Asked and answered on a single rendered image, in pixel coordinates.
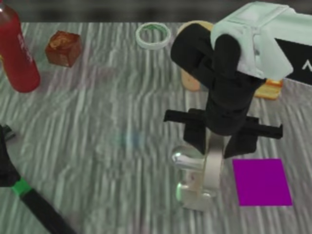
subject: white logo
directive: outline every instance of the white logo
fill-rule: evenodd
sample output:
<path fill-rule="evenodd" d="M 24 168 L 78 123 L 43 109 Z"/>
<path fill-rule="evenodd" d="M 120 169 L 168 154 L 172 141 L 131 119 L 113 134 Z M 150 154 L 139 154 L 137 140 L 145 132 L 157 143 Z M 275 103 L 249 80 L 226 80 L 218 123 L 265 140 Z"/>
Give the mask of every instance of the white logo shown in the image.
<path fill-rule="evenodd" d="M 306 63 L 303 65 L 302 70 L 306 70 L 307 67 L 309 68 L 310 72 L 312 72 L 312 65 L 309 60 L 307 60 Z"/>

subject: white ring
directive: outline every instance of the white ring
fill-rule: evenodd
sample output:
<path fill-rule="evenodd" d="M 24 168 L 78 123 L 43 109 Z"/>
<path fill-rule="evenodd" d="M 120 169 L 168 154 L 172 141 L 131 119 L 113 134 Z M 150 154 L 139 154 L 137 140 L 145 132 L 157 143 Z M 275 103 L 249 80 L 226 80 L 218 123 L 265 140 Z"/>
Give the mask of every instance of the white ring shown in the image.
<path fill-rule="evenodd" d="M 159 42 L 146 42 L 142 40 L 141 32 L 147 29 L 157 29 L 161 32 L 164 32 L 166 33 L 166 38 Z M 145 23 L 136 30 L 136 42 L 138 43 L 140 47 L 147 49 L 147 50 L 159 50 L 161 48 L 164 48 L 170 42 L 170 38 L 171 38 L 171 31 L 163 23 L 155 23 L 155 22 Z"/>

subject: dark background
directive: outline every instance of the dark background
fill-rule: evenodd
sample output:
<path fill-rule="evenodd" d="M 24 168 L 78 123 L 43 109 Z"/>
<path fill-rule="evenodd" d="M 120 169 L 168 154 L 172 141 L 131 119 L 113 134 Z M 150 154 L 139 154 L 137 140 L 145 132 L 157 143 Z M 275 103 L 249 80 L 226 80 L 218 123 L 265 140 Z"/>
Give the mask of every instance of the dark background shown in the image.
<path fill-rule="evenodd" d="M 250 0 L 4 0 L 23 22 L 216 22 Z M 312 14 L 311 0 L 270 0 Z"/>

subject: bottle label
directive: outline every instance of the bottle label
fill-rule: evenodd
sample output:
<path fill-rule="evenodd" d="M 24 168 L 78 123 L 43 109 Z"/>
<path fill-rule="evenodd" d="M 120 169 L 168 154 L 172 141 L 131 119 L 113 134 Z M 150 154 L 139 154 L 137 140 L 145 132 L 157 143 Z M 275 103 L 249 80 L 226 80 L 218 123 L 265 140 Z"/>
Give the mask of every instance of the bottle label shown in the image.
<path fill-rule="evenodd" d="M 24 38 L 21 33 L 18 34 L 19 45 L 21 49 L 26 53 L 28 61 L 31 63 L 33 61 L 33 57 L 30 55 L 28 48 L 25 45 Z"/>

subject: purple cloth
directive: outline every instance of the purple cloth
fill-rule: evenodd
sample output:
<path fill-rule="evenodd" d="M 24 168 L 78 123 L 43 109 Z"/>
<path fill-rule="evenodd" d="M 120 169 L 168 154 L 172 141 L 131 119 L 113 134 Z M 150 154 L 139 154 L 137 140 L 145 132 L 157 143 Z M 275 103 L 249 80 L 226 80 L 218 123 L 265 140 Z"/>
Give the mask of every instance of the purple cloth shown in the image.
<path fill-rule="evenodd" d="M 240 206 L 293 205 L 280 159 L 233 159 Z"/>

